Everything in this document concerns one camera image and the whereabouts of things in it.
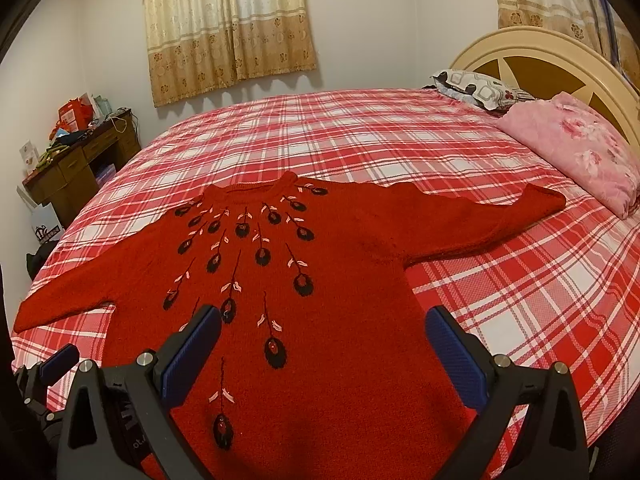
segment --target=sweater sleeve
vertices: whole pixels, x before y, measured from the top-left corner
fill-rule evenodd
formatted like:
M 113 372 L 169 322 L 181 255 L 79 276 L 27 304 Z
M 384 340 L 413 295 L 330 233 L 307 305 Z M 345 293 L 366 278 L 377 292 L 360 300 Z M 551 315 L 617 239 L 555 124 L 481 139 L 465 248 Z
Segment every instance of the sweater sleeve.
M 93 310 L 103 303 L 118 303 L 119 296 L 130 290 L 149 265 L 148 253 L 140 247 L 153 243 L 157 228 L 158 222 L 146 226 L 31 294 L 20 304 L 14 332 Z
M 511 205 L 425 194 L 408 182 L 378 189 L 382 199 L 374 215 L 405 267 L 487 250 L 566 205 L 563 194 L 532 184 Z

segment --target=red and white plaid bedspread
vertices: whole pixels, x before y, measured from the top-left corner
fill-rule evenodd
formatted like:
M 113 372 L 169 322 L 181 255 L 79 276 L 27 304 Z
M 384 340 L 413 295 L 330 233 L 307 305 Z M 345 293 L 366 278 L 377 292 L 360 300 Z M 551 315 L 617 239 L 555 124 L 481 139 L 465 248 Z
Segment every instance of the red and white plaid bedspread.
M 33 290 L 209 184 L 275 180 L 285 170 L 339 182 L 411 180 L 425 192 L 478 202 L 512 202 L 527 182 L 564 193 L 564 212 L 515 240 L 480 256 L 412 267 L 408 279 L 425 310 L 444 304 L 492 353 L 527 366 L 566 362 L 590 443 L 636 390 L 640 214 L 618 220 L 483 111 L 435 91 L 281 96 L 177 124 L 80 213 Z M 100 362 L 111 313 L 105 307 L 14 336 L 15 364 L 33 365 L 68 342 Z M 52 409 L 64 407 L 72 378 L 50 390 Z M 502 462 L 523 416 L 514 416 Z

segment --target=clutter on desk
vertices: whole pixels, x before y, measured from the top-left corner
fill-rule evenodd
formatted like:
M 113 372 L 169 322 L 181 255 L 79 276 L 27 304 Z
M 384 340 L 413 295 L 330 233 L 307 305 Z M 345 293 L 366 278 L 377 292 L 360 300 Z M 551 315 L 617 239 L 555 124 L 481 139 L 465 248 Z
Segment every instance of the clutter on desk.
M 108 99 L 105 99 L 102 96 L 98 95 L 94 98 L 94 100 L 95 100 L 95 103 L 98 105 L 98 108 L 100 108 L 100 115 L 107 116 L 113 112 L 113 109 L 111 108 L 111 104 Z
M 20 148 L 20 154 L 22 155 L 22 161 L 27 168 L 27 173 L 31 173 L 31 171 L 36 169 L 40 160 L 38 157 L 38 150 L 36 150 L 36 147 L 31 143 L 31 141 L 29 141 Z
M 60 121 L 68 124 L 69 129 L 67 131 L 69 133 L 86 130 L 94 118 L 94 107 L 90 102 L 89 104 L 83 102 L 82 98 L 72 99 L 58 110 L 58 116 Z
M 48 166 L 52 163 L 55 156 L 59 155 L 62 152 L 65 152 L 68 149 L 69 147 L 65 146 L 64 144 L 54 144 L 53 146 L 49 146 L 40 157 L 40 161 L 38 162 L 36 169 L 39 170 L 40 168 Z

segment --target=white paper bag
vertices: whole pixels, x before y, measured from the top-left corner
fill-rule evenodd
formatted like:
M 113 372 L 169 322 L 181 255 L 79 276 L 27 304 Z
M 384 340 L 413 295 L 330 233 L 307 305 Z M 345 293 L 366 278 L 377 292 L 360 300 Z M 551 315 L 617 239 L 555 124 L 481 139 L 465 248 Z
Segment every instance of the white paper bag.
M 41 245 L 52 240 L 60 240 L 65 232 L 51 204 L 39 205 L 32 210 L 31 227 Z

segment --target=wooden desk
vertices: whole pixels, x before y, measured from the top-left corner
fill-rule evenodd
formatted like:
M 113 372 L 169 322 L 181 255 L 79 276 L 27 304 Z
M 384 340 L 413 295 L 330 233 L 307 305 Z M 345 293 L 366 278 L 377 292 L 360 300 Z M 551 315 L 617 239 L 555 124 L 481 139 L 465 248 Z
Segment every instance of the wooden desk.
M 98 170 L 114 164 L 116 171 L 120 171 L 140 151 L 131 112 L 123 112 L 119 117 L 122 120 L 115 119 L 115 125 L 111 120 L 105 121 L 87 139 L 22 181 L 34 202 L 53 204 L 65 229 L 98 192 L 95 180 Z

